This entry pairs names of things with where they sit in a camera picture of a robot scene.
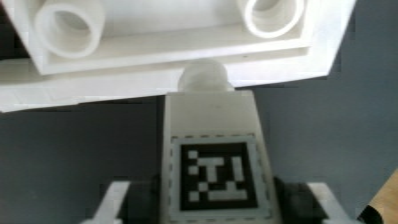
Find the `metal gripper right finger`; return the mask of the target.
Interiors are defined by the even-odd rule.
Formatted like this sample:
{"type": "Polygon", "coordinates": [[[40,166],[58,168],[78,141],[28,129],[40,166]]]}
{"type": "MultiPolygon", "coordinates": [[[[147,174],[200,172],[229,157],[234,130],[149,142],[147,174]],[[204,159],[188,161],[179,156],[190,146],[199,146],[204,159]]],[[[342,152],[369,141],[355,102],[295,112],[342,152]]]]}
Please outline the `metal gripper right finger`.
{"type": "Polygon", "coordinates": [[[282,224],[362,224],[346,214],[325,183],[275,179],[282,224]]]}

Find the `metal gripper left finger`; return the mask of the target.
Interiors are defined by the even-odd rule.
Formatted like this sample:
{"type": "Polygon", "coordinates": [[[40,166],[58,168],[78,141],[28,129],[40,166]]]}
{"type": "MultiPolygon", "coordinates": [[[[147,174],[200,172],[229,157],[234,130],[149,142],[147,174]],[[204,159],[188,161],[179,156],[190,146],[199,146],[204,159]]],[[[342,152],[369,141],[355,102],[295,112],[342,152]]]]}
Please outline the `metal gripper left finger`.
{"type": "Polygon", "coordinates": [[[156,188],[149,181],[113,181],[90,218],[80,224],[154,224],[156,188]]]}

